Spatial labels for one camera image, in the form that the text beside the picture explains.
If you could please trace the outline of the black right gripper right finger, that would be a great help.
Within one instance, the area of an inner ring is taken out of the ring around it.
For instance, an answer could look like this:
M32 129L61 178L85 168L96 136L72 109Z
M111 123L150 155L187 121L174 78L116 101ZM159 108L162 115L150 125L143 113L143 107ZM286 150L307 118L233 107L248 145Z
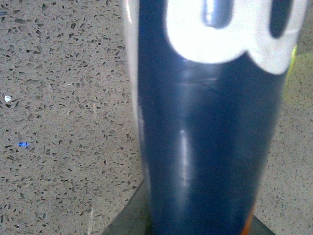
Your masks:
M275 235L264 223L262 223L256 216L251 214L250 226L248 228L249 235Z

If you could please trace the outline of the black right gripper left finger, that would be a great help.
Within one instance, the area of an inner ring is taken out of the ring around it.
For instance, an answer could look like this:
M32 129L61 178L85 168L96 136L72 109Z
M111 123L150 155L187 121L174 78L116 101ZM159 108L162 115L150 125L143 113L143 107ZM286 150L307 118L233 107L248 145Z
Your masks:
M145 182L137 188L128 204L103 231L104 235L151 235L151 212Z

